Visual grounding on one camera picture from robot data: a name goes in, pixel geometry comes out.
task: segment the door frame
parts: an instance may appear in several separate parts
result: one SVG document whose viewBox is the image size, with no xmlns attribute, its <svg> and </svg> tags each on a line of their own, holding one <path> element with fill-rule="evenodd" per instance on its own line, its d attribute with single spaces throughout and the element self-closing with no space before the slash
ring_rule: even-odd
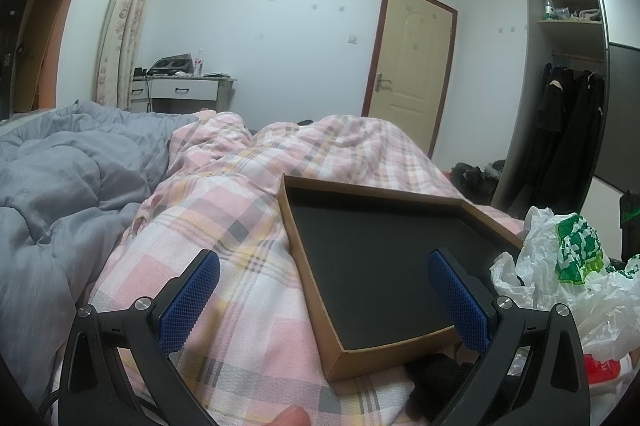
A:
<svg viewBox="0 0 640 426">
<path fill-rule="evenodd" d="M 431 143 L 429 145 L 429 151 L 427 152 L 428 158 L 431 159 L 433 155 L 433 149 L 436 146 L 436 139 L 438 137 L 438 131 L 440 130 L 440 121 L 442 119 L 442 111 L 444 110 L 444 100 L 447 97 L 447 88 L 449 87 L 449 76 L 451 73 L 451 62 L 453 60 L 453 47 L 456 41 L 456 27 L 458 24 L 458 11 L 451 6 L 443 4 L 439 0 L 426 0 L 443 10 L 448 11 L 453 16 L 451 20 L 451 38 L 449 40 L 449 55 L 447 56 L 447 67 L 444 73 L 444 82 L 442 84 L 442 94 L 440 95 L 440 105 L 438 107 L 438 115 L 436 116 L 436 124 L 433 129 L 433 136 L 431 137 Z M 369 109 L 371 107 L 371 98 L 373 97 L 373 87 L 376 82 L 376 72 L 378 70 L 378 61 L 380 60 L 380 49 L 382 48 L 382 34 L 385 31 L 386 21 L 386 9 L 388 7 L 389 0 L 382 0 L 380 5 L 380 16 L 378 17 L 378 29 L 376 30 L 376 40 L 373 44 L 373 53 L 371 55 L 371 65 L 369 68 L 369 79 L 367 80 L 367 89 L 365 90 L 364 103 L 362 104 L 362 117 L 369 116 Z"/>
</svg>

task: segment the plaid blanket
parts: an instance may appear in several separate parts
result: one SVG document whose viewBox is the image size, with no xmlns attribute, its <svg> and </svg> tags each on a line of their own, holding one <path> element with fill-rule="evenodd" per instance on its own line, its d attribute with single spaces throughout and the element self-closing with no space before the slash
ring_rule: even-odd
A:
<svg viewBox="0 0 640 426">
<path fill-rule="evenodd" d="M 386 121 L 331 116 L 308 127 L 269 125 L 252 137 L 235 114 L 210 111 L 177 130 L 170 174 L 142 204 L 92 291 L 99 311 L 156 295 L 201 249 L 222 263 L 220 283 L 178 371 L 220 425 L 262 425 L 283 408 L 313 424 L 400 424 L 413 385 L 402 368 L 332 384 L 324 380 L 300 279 L 276 200 L 284 173 L 461 197 L 411 140 Z M 489 207 L 519 232 L 522 223 Z M 124 363 L 146 390 L 128 351 Z"/>
</svg>

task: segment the screw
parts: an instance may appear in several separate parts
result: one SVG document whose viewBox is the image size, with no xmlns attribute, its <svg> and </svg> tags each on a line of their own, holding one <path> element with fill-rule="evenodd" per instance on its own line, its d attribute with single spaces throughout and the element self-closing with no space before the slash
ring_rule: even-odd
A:
<svg viewBox="0 0 640 426">
<path fill-rule="evenodd" d="M 501 309 L 510 309 L 511 307 L 513 307 L 513 300 L 511 298 L 507 298 L 506 296 L 498 296 L 496 303 Z"/>
<path fill-rule="evenodd" d="M 78 316 L 81 318 L 86 318 L 89 314 L 91 314 L 91 305 L 83 305 L 78 309 Z"/>
<path fill-rule="evenodd" d="M 139 298 L 136 300 L 136 309 L 139 311 L 145 311 L 149 307 L 151 307 L 151 299 L 150 298 Z"/>
<path fill-rule="evenodd" d="M 567 307 L 564 303 L 559 303 L 556 305 L 556 312 L 561 316 L 569 316 L 569 307 Z"/>
</svg>

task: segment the floral curtain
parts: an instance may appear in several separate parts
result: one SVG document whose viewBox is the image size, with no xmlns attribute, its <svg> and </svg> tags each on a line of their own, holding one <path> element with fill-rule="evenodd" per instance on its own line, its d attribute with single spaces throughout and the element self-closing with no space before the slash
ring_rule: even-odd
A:
<svg viewBox="0 0 640 426">
<path fill-rule="evenodd" d="M 140 46 L 146 0 L 112 0 L 103 31 L 95 99 L 129 109 L 130 82 Z"/>
</svg>

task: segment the gray comforter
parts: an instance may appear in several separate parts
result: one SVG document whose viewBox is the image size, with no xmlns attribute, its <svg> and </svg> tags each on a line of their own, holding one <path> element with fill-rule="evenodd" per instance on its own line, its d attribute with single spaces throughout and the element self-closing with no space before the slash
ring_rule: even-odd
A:
<svg viewBox="0 0 640 426">
<path fill-rule="evenodd" d="M 194 116 L 81 102 L 0 137 L 0 353 L 37 405 L 85 286 L 164 178 Z"/>
</svg>

